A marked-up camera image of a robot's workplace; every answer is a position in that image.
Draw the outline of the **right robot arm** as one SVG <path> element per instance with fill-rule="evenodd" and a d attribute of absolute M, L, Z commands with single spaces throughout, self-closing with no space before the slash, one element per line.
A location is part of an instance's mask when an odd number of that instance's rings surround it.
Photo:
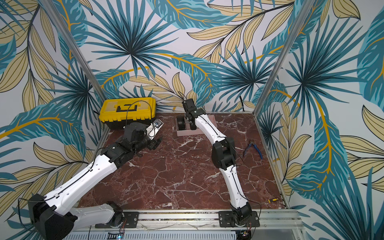
<path fill-rule="evenodd" d="M 244 225 L 252 215 L 252 207 L 243 192 L 236 165 L 236 149 L 233 138 L 224 135 L 209 119 L 202 108 L 197 108 L 193 99 L 182 102 L 186 119 L 200 129 L 212 144 L 212 161 L 222 173 L 227 185 L 231 210 L 236 225 Z"/>

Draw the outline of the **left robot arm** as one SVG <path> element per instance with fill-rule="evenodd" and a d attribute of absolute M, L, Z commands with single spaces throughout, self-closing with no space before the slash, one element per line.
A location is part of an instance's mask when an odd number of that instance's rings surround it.
<path fill-rule="evenodd" d="M 28 201 L 31 223 L 45 240 L 62 240 L 71 231 L 96 225 L 119 228 L 125 222 L 123 210 L 113 202 L 75 208 L 90 189 L 128 163 L 141 150 L 154 150 L 161 139 L 155 139 L 163 126 L 156 119 L 151 125 L 134 122 L 125 126 L 124 135 L 115 143 L 102 148 L 88 167 L 60 187 L 45 194 L 33 195 Z"/>

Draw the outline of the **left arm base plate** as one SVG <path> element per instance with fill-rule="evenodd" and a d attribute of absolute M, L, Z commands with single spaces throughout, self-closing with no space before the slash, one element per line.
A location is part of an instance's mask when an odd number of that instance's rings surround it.
<path fill-rule="evenodd" d="M 112 219 L 106 224 L 96 224 L 96 229 L 120 229 L 136 228 L 139 219 L 139 212 L 115 213 Z"/>

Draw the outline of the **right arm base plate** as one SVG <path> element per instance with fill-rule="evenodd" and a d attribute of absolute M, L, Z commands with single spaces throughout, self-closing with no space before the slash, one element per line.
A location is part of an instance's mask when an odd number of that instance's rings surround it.
<path fill-rule="evenodd" d="M 218 216 L 221 228 L 260 227 L 259 215 L 256 211 L 252 211 L 248 217 L 237 217 L 233 211 L 219 211 Z"/>

